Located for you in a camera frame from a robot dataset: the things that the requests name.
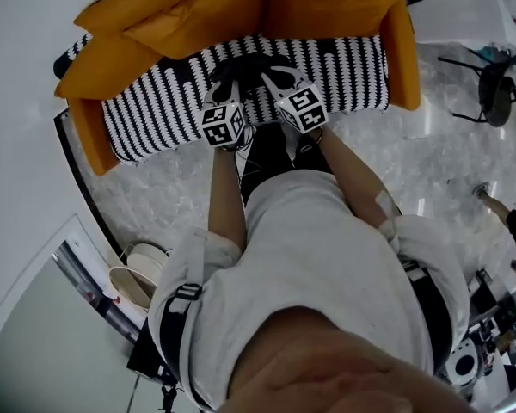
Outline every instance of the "wall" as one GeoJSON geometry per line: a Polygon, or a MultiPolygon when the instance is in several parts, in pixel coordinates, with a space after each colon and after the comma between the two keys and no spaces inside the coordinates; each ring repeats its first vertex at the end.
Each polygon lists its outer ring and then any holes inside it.
{"type": "MultiPolygon", "coordinates": [[[[2,312],[31,262],[43,250],[51,254],[56,247],[47,242],[72,216],[101,255],[114,258],[74,182],[52,122],[65,108],[53,97],[53,61],[79,38],[82,30],[71,21],[93,1],[0,0],[2,312]]],[[[0,329],[5,318],[0,317],[0,329]]]]}
{"type": "MultiPolygon", "coordinates": [[[[129,348],[47,262],[0,333],[0,413],[126,411],[136,380],[129,348]]],[[[177,401],[177,413],[196,412],[182,394],[177,401]]],[[[141,379],[131,413],[161,406],[160,385],[141,379]]]]}

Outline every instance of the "black chair leg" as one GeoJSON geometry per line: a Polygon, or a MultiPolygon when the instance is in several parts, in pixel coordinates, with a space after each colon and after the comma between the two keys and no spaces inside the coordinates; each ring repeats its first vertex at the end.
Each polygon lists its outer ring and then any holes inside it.
{"type": "Polygon", "coordinates": [[[478,118],[472,118],[470,116],[466,116],[465,114],[454,114],[451,113],[455,118],[462,118],[463,120],[469,120],[470,122],[474,122],[476,124],[487,124],[488,120],[482,119],[483,112],[480,113],[480,116],[478,118]]]}
{"type": "Polygon", "coordinates": [[[461,63],[460,61],[455,61],[454,59],[444,59],[443,57],[438,57],[439,61],[443,61],[444,63],[449,63],[451,65],[460,65],[461,67],[467,67],[468,69],[472,69],[473,71],[483,71],[482,67],[477,67],[475,65],[469,65],[467,63],[461,63]]]}

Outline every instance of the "black and white striped cushion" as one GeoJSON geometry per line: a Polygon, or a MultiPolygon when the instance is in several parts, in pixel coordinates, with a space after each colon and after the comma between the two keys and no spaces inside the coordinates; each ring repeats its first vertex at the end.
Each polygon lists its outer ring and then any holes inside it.
{"type": "MultiPolygon", "coordinates": [[[[91,38],[84,35],[54,65],[62,77],[91,38]]],[[[182,60],[161,59],[127,89],[102,102],[116,156],[137,162],[201,139],[198,112],[211,87],[210,73],[225,59],[253,52],[283,54],[317,84],[329,112],[386,109],[388,66],[378,35],[326,40],[269,40],[259,34],[227,41],[182,60]]],[[[243,94],[252,124],[276,119],[264,87],[243,94]]]]}

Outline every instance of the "marble floor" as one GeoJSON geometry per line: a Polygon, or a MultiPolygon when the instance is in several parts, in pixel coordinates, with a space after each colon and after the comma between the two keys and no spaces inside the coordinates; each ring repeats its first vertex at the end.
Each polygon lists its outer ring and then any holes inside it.
{"type": "MultiPolygon", "coordinates": [[[[516,207],[516,104],[500,128],[451,117],[479,114],[477,76],[438,56],[483,66],[461,46],[418,46],[422,104],[416,112],[332,115],[338,135],[383,179],[404,213],[436,219],[468,275],[486,267],[507,269],[516,256],[497,218],[471,197],[479,182],[516,207]]],[[[82,154],[71,120],[65,124],[83,178],[121,246],[151,241],[174,247],[189,225],[206,225],[212,150],[204,142],[119,165],[97,177],[82,154]]]]}

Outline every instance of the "foot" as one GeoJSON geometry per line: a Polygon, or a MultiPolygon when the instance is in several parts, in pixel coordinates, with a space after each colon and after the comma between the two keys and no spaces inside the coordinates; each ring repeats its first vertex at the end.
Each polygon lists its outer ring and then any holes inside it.
{"type": "Polygon", "coordinates": [[[477,197],[478,199],[483,199],[485,196],[488,196],[489,189],[491,188],[491,185],[489,182],[481,183],[480,185],[477,185],[473,190],[472,194],[477,197]]]}

